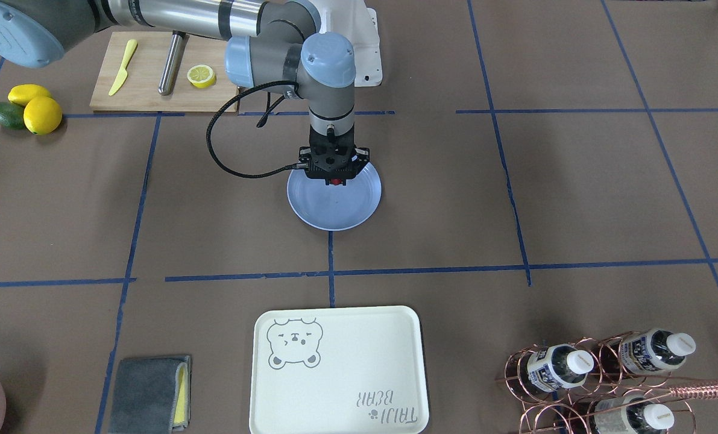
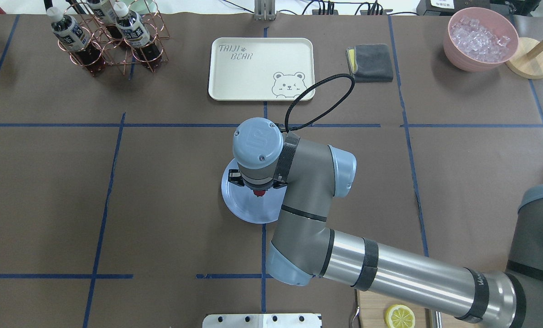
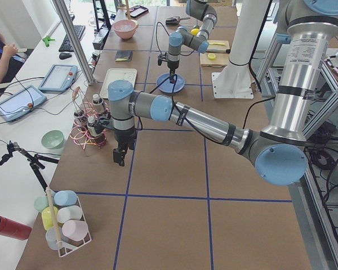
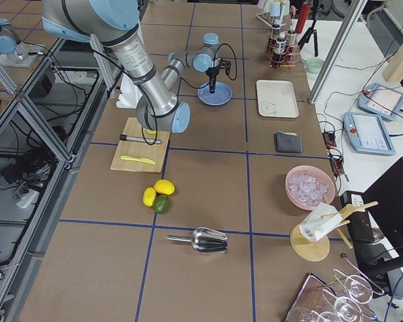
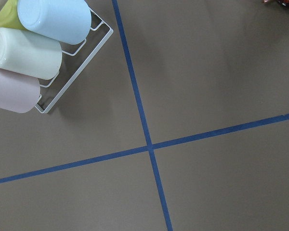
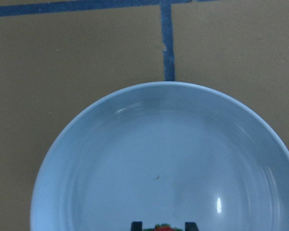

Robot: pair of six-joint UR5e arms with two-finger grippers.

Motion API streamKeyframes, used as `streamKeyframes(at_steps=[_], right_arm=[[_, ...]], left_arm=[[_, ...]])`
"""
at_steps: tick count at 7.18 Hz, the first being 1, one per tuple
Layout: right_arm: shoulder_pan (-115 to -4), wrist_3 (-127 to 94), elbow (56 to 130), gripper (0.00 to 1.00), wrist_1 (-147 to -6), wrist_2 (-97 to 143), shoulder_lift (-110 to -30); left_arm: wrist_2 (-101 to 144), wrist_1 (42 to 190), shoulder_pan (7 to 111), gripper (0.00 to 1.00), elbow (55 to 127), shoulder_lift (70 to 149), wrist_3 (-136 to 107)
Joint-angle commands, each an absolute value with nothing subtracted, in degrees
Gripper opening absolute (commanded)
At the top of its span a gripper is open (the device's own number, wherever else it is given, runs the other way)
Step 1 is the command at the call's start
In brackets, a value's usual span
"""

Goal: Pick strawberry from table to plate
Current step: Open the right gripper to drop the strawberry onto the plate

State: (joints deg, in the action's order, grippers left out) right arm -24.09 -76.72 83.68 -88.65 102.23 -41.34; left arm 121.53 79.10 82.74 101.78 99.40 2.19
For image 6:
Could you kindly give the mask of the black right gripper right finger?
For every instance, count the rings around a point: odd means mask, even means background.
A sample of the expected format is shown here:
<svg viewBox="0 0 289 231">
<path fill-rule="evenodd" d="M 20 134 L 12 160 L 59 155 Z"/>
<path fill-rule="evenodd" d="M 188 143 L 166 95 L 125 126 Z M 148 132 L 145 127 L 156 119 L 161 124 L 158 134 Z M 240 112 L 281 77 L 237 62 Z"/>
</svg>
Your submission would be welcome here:
<svg viewBox="0 0 289 231">
<path fill-rule="evenodd" d="M 198 231 L 197 224 L 195 222 L 185 222 L 185 231 Z"/>
</svg>

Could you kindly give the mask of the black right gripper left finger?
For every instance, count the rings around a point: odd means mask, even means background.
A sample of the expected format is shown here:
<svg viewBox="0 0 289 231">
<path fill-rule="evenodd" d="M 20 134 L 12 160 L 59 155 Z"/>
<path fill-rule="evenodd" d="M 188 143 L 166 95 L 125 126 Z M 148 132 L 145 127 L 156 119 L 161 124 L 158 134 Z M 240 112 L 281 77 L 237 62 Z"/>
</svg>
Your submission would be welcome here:
<svg viewBox="0 0 289 231">
<path fill-rule="evenodd" d="M 142 231 L 142 222 L 141 221 L 133 221 L 131 223 L 131 231 Z"/>
</svg>

